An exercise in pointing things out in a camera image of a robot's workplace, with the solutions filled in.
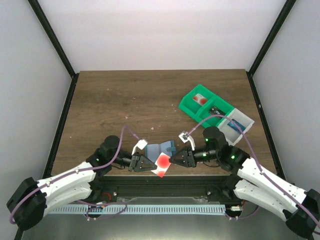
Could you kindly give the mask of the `blue card holder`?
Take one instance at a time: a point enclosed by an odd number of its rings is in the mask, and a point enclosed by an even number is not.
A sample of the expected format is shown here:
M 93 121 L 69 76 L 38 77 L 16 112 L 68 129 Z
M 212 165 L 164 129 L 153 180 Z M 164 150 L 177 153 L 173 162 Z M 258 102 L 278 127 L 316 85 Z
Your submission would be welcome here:
M 145 156 L 152 162 L 155 163 L 161 153 L 172 157 L 177 152 L 175 143 L 173 140 L 165 141 L 160 144 L 148 144 L 145 147 Z

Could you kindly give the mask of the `red circle credit card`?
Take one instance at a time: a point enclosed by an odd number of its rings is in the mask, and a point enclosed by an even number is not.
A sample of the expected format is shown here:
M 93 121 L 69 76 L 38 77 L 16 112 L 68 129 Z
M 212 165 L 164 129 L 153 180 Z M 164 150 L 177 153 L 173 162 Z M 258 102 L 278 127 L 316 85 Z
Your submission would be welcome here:
M 158 177 L 163 178 L 171 165 L 170 158 L 170 156 L 162 152 L 155 161 L 156 169 L 151 170 L 151 172 L 156 174 Z

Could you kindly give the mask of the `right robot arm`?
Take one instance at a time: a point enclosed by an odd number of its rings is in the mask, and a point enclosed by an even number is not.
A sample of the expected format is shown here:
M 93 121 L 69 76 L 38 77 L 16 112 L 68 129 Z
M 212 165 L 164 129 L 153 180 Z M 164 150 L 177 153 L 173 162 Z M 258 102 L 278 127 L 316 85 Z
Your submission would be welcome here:
M 170 158 L 186 168 L 198 162 L 216 161 L 230 172 L 223 193 L 228 198 L 249 201 L 281 218 L 296 235 L 311 240 L 320 226 L 320 194 L 305 190 L 270 172 L 242 149 L 229 145 L 223 132 L 211 126 L 202 132 L 205 145 L 197 148 L 192 136 L 183 131 L 179 138 L 190 143 Z

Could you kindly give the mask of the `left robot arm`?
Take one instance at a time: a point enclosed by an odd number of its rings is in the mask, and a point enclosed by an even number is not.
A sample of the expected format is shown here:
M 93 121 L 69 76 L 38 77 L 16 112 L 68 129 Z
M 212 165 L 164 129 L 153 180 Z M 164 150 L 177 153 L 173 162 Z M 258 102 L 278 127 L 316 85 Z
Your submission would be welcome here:
M 110 135 L 78 166 L 45 179 L 26 178 L 6 204 L 9 222 L 26 231 L 59 207 L 78 200 L 93 200 L 93 182 L 106 175 L 113 162 L 127 167 L 130 172 L 156 170 L 154 162 L 136 151 L 143 150 L 147 144 L 145 139 L 140 139 L 129 153 L 121 149 L 119 137 Z

